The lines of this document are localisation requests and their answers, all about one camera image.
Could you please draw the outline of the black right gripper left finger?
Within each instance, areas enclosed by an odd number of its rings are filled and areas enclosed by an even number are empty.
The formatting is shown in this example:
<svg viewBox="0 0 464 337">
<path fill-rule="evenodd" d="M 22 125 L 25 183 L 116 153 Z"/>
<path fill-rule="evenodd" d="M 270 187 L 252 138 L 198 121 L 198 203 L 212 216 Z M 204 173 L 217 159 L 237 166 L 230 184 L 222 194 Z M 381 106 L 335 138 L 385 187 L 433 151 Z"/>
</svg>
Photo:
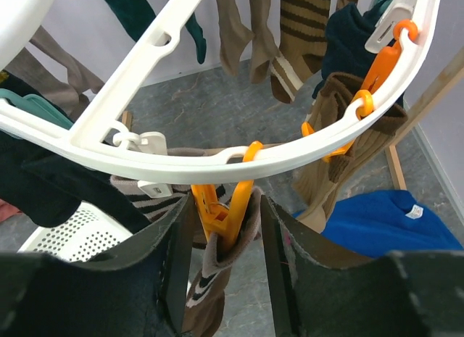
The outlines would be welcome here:
<svg viewBox="0 0 464 337">
<path fill-rule="evenodd" d="M 181 336 L 194 201 L 87 262 L 2 254 L 3 336 Z"/>
</svg>

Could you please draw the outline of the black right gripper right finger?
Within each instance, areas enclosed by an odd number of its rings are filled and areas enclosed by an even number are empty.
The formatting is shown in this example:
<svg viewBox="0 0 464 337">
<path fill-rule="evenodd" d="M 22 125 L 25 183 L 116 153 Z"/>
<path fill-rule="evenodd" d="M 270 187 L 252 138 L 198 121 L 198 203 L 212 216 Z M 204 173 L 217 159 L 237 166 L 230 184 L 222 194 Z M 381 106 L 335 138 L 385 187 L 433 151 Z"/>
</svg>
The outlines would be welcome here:
<svg viewBox="0 0 464 337">
<path fill-rule="evenodd" d="M 261 198 L 277 336 L 461 336 L 463 253 L 345 249 Z"/>
</svg>

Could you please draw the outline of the brown striped-cuff sock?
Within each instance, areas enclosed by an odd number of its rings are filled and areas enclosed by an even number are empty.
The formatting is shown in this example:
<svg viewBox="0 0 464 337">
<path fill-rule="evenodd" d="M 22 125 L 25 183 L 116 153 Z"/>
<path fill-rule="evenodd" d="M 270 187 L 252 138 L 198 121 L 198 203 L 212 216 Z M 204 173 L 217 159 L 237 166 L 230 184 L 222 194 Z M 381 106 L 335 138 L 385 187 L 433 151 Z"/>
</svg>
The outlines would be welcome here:
<svg viewBox="0 0 464 337">
<path fill-rule="evenodd" d="M 225 307 L 225 288 L 234 263 L 260 236 L 260 202 L 263 191 L 252 189 L 239 237 L 231 250 L 220 250 L 220 238 L 213 234 L 204 250 L 202 268 L 196 274 L 186 297 L 182 333 L 213 336 L 221 325 Z"/>
</svg>

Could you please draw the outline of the dark navy plain sock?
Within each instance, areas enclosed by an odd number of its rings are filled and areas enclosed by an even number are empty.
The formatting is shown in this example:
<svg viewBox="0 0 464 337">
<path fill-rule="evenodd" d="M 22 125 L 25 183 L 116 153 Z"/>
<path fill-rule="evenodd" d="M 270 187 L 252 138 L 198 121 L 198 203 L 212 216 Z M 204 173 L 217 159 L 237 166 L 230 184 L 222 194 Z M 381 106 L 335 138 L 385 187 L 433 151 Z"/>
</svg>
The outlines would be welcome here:
<svg viewBox="0 0 464 337">
<path fill-rule="evenodd" d="M 1 199 L 36 225 L 52 228 L 67 221 L 88 202 L 131 233 L 149 225 L 109 182 L 109 175 L 89 170 L 26 140 L 1 133 Z"/>
</svg>

